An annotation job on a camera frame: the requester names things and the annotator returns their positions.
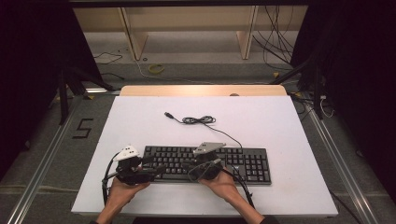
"right hand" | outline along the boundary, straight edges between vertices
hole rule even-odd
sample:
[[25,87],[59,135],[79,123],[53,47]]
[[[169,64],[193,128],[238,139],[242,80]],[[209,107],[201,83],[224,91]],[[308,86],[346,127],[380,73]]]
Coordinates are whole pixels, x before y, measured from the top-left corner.
[[224,199],[227,203],[232,203],[242,197],[233,182],[233,177],[222,171],[212,180],[200,179],[199,182],[208,186],[216,195]]

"wrist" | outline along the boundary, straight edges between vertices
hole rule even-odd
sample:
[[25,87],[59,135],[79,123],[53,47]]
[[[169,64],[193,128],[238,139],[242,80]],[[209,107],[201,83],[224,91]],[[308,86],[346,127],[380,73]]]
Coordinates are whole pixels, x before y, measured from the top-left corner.
[[99,224],[111,223],[113,218],[122,210],[117,204],[107,203],[96,222]]
[[239,194],[239,192],[235,192],[232,194],[228,194],[224,200],[232,206],[236,206],[240,203],[245,202],[245,199]]

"finger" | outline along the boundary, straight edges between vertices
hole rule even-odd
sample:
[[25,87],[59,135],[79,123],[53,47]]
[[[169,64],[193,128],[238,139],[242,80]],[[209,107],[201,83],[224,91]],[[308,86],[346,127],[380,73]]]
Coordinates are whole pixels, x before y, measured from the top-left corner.
[[149,184],[150,184],[150,183],[147,182],[147,183],[135,185],[135,189],[137,189],[138,191],[139,191],[139,190],[142,190],[142,189],[145,189],[146,187],[149,186]]
[[199,179],[198,182],[200,182],[201,184],[208,186],[210,185],[211,181],[207,180],[207,179]]

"keyboard cable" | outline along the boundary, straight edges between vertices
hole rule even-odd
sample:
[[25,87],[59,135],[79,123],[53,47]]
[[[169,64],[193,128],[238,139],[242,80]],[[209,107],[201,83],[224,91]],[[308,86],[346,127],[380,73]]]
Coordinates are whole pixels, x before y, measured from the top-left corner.
[[232,137],[231,137],[230,135],[228,135],[227,133],[222,132],[222,131],[217,130],[217,129],[214,129],[214,128],[210,127],[209,125],[207,125],[207,124],[216,122],[216,119],[213,118],[213,117],[211,117],[211,116],[203,116],[203,117],[201,117],[200,119],[195,119],[195,118],[184,118],[182,121],[176,119],[173,115],[169,114],[168,112],[165,112],[165,116],[168,117],[169,119],[174,119],[174,120],[176,120],[177,122],[182,123],[182,124],[189,124],[189,125],[191,125],[191,124],[203,124],[203,125],[205,125],[207,128],[209,128],[209,129],[211,129],[211,130],[213,130],[213,131],[216,131],[216,132],[223,133],[223,134],[227,135],[229,138],[233,139],[233,140],[242,148],[241,143],[238,142],[236,139],[232,138]]

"metal rail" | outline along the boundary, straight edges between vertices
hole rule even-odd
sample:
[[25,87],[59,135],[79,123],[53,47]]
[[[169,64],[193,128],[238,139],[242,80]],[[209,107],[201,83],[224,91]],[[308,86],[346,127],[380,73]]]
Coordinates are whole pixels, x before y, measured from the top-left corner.
[[346,161],[338,150],[337,145],[332,140],[332,136],[330,135],[323,120],[319,120],[317,114],[315,113],[310,113],[310,117],[314,122],[318,133],[320,134],[320,137],[327,151],[329,152],[330,157],[332,158],[332,162],[334,163],[338,174],[343,180],[346,190],[348,191],[352,202],[355,204],[362,221],[366,224],[379,223],[371,205],[364,196],[361,187],[359,186],[354,175],[350,171]]
[[44,180],[44,177],[52,164],[53,158],[58,151],[58,148],[62,141],[64,140],[64,134],[66,133],[68,127],[70,126],[70,120],[73,118],[76,108],[82,102],[82,96],[76,96],[73,99],[73,103],[70,106],[70,115],[65,120],[63,125],[60,125],[58,131],[56,132],[55,136],[52,138],[51,143],[45,153],[43,159],[41,160],[38,168],[35,171],[32,179],[30,180],[28,186],[26,187],[24,193],[18,200],[17,204],[13,208],[10,217],[8,218],[8,224],[14,223],[22,223],[23,219],[25,218],[30,205],[35,198],[35,195]]

